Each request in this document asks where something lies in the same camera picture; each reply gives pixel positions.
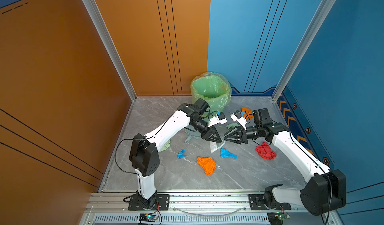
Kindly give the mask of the grey-green hand brush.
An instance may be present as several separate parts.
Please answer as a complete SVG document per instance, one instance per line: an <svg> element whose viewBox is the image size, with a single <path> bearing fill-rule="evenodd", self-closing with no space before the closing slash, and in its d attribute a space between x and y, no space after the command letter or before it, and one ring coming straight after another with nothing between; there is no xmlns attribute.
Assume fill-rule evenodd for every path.
<svg viewBox="0 0 384 225"><path fill-rule="evenodd" d="M221 143L210 142L211 153L213 154L217 150L221 149L225 145L225 143L226 143L226 141L223 141Z"/></svg>

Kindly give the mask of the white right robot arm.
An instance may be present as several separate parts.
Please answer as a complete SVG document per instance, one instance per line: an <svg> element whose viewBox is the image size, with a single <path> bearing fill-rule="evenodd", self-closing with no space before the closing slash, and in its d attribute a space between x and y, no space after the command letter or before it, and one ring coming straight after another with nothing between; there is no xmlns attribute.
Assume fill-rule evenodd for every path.
<svg viewBox="0 0 384 225"><path fill-rule="evenodd" d="M282 204L298 205L319 216L342 208L347 203L347 179L340 170L332 170L323 164L294 139L288 127L274 123L262 127L238 126L224 135L225 141L237 144L250 139L265 138L282 151L302 174L306 181L303 189L285 187L281 184L265 189L264 205L273 210Z"/></svg>

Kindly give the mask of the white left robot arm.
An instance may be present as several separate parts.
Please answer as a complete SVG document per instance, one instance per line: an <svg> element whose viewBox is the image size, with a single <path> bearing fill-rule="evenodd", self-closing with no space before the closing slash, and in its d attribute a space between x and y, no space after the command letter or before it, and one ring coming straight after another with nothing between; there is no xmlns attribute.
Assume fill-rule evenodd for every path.
<svg viewBox="0 0 384 225"><path fill-rule="evenodd" d="M203 118L203 114L209 107L209 104L203 99L198 99L194 104L184 103L153 131L145 135L134 136L129 159L139 175L138 193L142 199L149 201L155 197L157 190L154 173L160 165L159 151L180 130L192 126L200 133L203 140L222 142L214 124Z"/></svg>

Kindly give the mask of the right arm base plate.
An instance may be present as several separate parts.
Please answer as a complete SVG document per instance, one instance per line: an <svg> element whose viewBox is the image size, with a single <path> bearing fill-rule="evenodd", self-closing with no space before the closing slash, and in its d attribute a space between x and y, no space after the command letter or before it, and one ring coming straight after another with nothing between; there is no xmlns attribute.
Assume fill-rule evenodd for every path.
<svg viewBox="0 0 384 225"><path fill-rule="evenodd" d="M287 203L278 203L270 194L249 194L251 210L291 210Z"/></svg>

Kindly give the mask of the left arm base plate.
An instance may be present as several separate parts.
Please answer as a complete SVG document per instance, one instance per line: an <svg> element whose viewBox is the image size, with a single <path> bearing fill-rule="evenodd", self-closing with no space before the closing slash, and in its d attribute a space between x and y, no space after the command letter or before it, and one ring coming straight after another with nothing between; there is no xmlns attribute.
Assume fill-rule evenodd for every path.
<svg viewBox="0 0 384 225"><path fill-rule="evenodd" d="M144 199L140 194L134 194L129 202L129 211L159 210L167 211L170 205L169 194L155 193L148 200Z"/></svg>

